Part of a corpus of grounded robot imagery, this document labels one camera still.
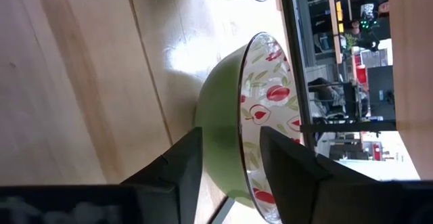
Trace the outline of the person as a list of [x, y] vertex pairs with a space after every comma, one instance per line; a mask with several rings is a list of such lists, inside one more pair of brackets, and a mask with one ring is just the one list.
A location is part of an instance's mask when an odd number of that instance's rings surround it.
[[378, 7], [381, 0], [358, 0], [356, 11], [358, 19], [376, 19], [379, 16]]

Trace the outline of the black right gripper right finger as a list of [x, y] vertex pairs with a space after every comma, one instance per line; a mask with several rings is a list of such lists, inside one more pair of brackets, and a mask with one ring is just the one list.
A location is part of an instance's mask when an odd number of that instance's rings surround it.
[[321, 183], [374, 182], [371, 177], [316, 154], [272, 127], [260, 128], [260, 152], [283, 224], [312, 223]]

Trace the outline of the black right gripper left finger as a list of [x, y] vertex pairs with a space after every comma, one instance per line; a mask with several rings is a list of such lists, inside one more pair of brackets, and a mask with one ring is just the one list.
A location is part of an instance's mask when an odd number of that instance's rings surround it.
[[202, 129], [196, 127], [122, 182], [133, 190], [124, 224], [194, 224], [202, 178]]

